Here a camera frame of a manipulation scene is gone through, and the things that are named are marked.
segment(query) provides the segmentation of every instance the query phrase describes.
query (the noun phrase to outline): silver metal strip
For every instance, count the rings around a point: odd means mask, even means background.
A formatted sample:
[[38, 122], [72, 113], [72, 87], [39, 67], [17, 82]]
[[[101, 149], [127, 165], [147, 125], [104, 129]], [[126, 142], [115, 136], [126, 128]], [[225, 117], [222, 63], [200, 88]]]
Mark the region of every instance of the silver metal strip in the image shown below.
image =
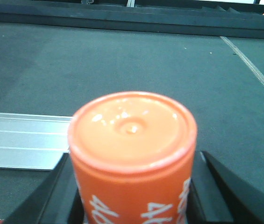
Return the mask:
[[264, 86], [264, 75], [262, 72], [249, 60], [249, 58], [238, 49], [227, 37], [221, 36], [221, 39], [240, 57], [240, 59], [247, 65], [247, 67], [253, 72], [255, 77]]
[[0, 113], [0, 168], [53, 169], [68, 152], [71, 117]]

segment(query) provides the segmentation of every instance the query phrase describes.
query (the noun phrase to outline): printed number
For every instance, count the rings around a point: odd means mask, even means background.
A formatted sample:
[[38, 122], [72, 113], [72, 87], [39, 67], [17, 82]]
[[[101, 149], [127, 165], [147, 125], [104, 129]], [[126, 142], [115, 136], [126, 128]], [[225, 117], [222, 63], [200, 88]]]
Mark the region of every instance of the printed number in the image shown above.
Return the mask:
[[172, 204], [159, 204], [159, 203], [148, 203], [148, 212], [142, 213], [142, 218], [148, 218], [149, 220], [146, 220], [143, 224], [163, 224], [165, 222], [170, 222], [172, 220], [172, 217], [165, 217], [165, 218], [154, 218], [154, 216], [157, 216], [169, 209], [172, 208]]
[[184, 186], [183, 186], [183, 192], [179, 195], [179, 204], [178, 204], [178, 219], [177, 219], [177, 224], [183, 224], [185, 223], [185, 212], [187, 208], [187, 197], [189, 193], [189, 185], [191, 182], [191, 178], [189, 177], [187, 180], [184, 181]]
[[92, 210], [92, 215], [97, 224], [113, 224], [113, 222], [106, 218], [102, 213], [114, 217], [119, 217], [116, 212], [111, 211], [108, 206], [106, 206], [95, 195], [93, 195], [93, 200], [90, 201], [90, 204], [94, 207], [94, 210]]

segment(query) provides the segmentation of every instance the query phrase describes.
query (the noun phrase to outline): orange object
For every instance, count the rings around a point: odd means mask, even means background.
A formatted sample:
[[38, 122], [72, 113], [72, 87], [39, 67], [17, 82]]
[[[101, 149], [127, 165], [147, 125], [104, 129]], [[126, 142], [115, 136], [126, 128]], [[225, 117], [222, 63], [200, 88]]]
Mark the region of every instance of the orange object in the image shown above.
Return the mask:
[[70, 155], [90, 224], [182, 224], [196, 146], [193, 115], [149, 92], [100, 97], [73, 116]]

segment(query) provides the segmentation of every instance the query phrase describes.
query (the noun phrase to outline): can lid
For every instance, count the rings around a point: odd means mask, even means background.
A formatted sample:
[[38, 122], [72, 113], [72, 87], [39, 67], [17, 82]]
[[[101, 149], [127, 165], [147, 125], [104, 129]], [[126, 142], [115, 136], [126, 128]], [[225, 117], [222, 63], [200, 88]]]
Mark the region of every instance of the can lid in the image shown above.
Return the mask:
[[181, 159], [196, 142], [193, 115], [179, 102], [150, 92], [100, 97], [73, 116], [71, 156], [94, 169], [139, 173]]

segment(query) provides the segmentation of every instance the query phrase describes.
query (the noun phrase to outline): orange cylinder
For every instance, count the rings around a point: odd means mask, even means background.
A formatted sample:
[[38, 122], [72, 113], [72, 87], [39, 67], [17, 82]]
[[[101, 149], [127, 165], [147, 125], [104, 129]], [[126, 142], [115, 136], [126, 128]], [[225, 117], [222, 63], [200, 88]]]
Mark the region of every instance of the orange cylinder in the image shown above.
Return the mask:
[[90, 224], [183, 224], [193, 115], [149, 92], [100, 97], [73, 116], [70, 156]]

